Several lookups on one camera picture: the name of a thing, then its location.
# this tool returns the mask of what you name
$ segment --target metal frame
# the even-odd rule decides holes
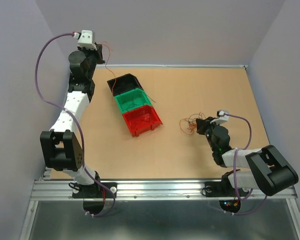
[[[233,197],[205,197],[201,191],[206,181],[220,181],[219,179],[158,179],[158,180],[103,180],[116,182],[117,201],[162,201],[162,200],[231,200]],[[82,201],[72,198],[70,180],[35,181],[30,201]],[[263,199],[265,195],[255,189],[252,199]],[[274,199],[294,199],[297,197],[293,187],[289,187],[276,195]],[[101,198],[87,198],[86,201],[102,201]]]
[[[205,197],[201,191],[205,182],[220,181],[220,179],[153,179],[153,180],[102,180],[117,183],[116,201],[207,201],[231,200],[233,197]],[[72,198],[72,189],[68,184],[71,180],[39,180],[33,184],[30,203],[23,224],[20,240],[30,237],[36,210],[39,201],[82,201]],[[251,199],[263,199],[265,195],[255,189]],[[294,187],[289,187],[270,199],[286,199],[293,219],[298,238],[300,239],[300,212],[295,198],[297,194]],[[88,198],[85,201],[102,201],[101,198]]]
[[[219,65],[219,64],[108,64],[109,68],[220,68],[220,69],[246,69],[248,65]]]
[[[295,227],[295,231],[300,239],[300,211],[298,209],[295,199],[287,199],[286,203],[289,207],[289,211],[292,217],[292,221]]]
[[[38,201],[30,201],[28,209],[26,211],[24,223],[22,226],[22,231],[20,235],[20,240],[28,240],[30,238],[32,226],[34,224],[37,207],[38,207]]]

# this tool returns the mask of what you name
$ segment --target green plastic bin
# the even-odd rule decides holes
[[[137,109],[144,105],[152,106],[149,98],[147,97],[145,91],[135,88],[131,91],[119,94],[114,97],[116,103],[118,104],[122,114],[129,112],[133,109]]]

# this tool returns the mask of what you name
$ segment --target black plastic bin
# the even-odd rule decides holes
[[[109,85],[111,92],[112,92],[112,87],[114,86],[113,96],[117,96],[119,94],[129,92],[136,88],[143,90],[138,79],[130,73],[123,75],[123,76],[119,76],[116,79],[114,78],[114,79],[108,80],[107,83]]]

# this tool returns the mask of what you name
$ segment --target red wire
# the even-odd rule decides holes
[[[109,46],[109,43],[107,43],[106,41],[103,41],[102,43],[100,43],[100,45],[106,46],[106,47],[108,48],[108,50],[109,50],[109,56],[108,56],[108,59],[107,59],[106,62],[105,62],[105,66],[104,66],[104,67],[105,67],[106,69],[108,69],[108,71],[110,71],[110,72],[113,74],[113,76],[114,76],[114,84],[113,84],[112,89],[111,89],[112,95],[114,95],[114,89],[115,89],[115,85],[116,85],[116,83],[117,83],[117,77],[116,77],[116,75],[114,74],[114,72],[111,71],[111,70],[107,67],[108,61],[109,61],[109,59],[110,59],[110,55],[111,55],[112,48]]]
[[[102,200],[103,200],[103,202],[105,202],[106,201],[106,192],[105,192],[105,189],[102,188],[101,192],[102,192]]]

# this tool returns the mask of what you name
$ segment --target metal bolt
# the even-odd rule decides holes
[[[110,191],[115,194],[117,192],[117,188],[115,186],[110,187]]]
[[[207,193],[211,193],[212,192],[212,188],[210,186],[206,186],[204,188],[204,190],[207,192]]]

